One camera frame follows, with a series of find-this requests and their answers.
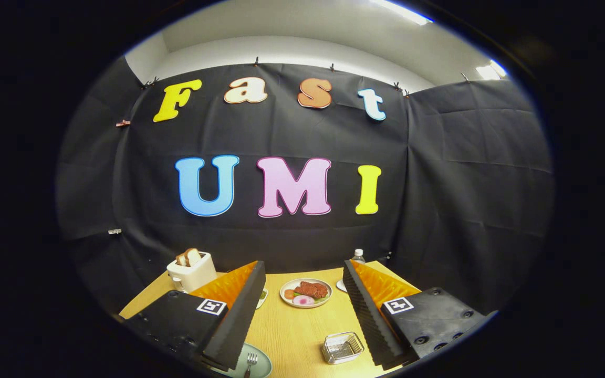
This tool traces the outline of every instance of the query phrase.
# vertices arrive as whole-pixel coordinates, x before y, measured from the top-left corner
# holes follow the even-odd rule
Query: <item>wooden table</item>
[[[377,261],[371,261],[367,265],[410,285]],[[279,289],[285,283],[297,278],[323,280],[333,287],[333,295],[326,304],[312,309],[289,306],[279,296]],[[350,299],[346,292],[336,287],[336,282],[341,278],[342,268],[266,275],[265,288],[269,294],[263,305],[255,310],[245,342],[269,356],[272,361],[271,377],[373,378],[400,368],[397,366],[384,371],[372,363],[366,338],[358,324]],[[162,273],[120,311],[120,316],[130,318],[162,294],[173,289],[174,285],[168,273]],[[365,351],[357,359],[348,363],[337,365],[326,363],[324,355],[321,354],[324,339],[331,333],[345,331],[354,331],[365,347]]]

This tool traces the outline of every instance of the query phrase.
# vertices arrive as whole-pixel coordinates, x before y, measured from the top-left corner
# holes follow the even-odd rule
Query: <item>steak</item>
[[[319,294],[317,294],[317,291],[318,291],[317,288],[314,287],[313,285],[298,286],[295,289],[293,289],[293,292],[297,292],[298,294],[307,295],[314,299],[319,299],[321,297],[318,297]]]
[[[324,284],[301,281],[300,286],[296,287],[293,292],[319,299],[324,298],[328,294],[328,289]]]

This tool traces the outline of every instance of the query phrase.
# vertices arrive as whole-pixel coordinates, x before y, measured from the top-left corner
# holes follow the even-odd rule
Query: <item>white toaster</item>
[[[201,258],[193,266],[179,265],[176,260],[168,265],[168,273],[176,290],[185,293],[192,292],[216,279],[216,268],[214,268],[212,255],[201,251],[197,253],[200,254]]]

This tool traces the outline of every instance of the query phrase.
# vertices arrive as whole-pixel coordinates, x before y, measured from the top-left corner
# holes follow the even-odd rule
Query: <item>ceiling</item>
[[[162,31],[170,53],[242,36],[295,36],[377,55],[436,86],[482,79],[489,57],[437,24],[420,26],[369,0],[227,0]]]

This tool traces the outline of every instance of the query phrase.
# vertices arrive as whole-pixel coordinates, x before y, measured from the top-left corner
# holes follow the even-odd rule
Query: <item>white plate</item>
[[[336,283],[336,286],[338,289],[347,292],[347,288],[344,286],[344,282],[342,280],[339,280],[338,283]]]
[[[295,289],[296,287],[300,286],[301,281],[305,281],[305,282],[309,282],[309,283],[320,283],[320,284],[326,286],[326,289],[328,289],[328,294],[326,295],[326,300],[321,301],[319,303],[315,303],[315,304],[301,304],[300,305],[300,304],[293,303],[292,299],[286,299],[286,297],[284,297],[284,290]],[[281,299],[283,299],[284,302],[288,303],[289,305],[291,305],[293,307],[300,307],[301,309],[311,309],[314,307],[321,306],[322,304],[326,303],[329,299],[331,299],[331,295],[333,295],[333,288],[331,287],[331,285],[327,284],[326,282],[323,282],[322,280],[315,280],[314,278],[300,278],[297,280],[289,281],[289,282],[285,283],[279,290],[279,296],[281,297]]]
[[[256,309],[259,309],[263,305],[263,302],[265,302],[265,300],[267,299],[267,294],[269,294],[269,291],[267,291],[266,288],[263,288],[263,291],[265,292],[265,298],[260,299],[260,297],[258,297],[259,300],[258,300],[258,304],[256,305]]]
[[[267,354],[263,353],[262,350],[257,347],[244,343],[242,346],[242,352],[239,354],[239,358],[237,359],[237,366],[235,366],[235,370],[228,369],[228,371],[219,370],[215,367],[211,367],[213,371],[217,373],[221,373],[226,376],[232,376],[232,378],[243,378],[245,371],[247,371],[247,354],[249,352],[258,354],[258,362],[252,365],[252,378],[265,378],[269,376],[272,372],[272,362],[269,360]]]

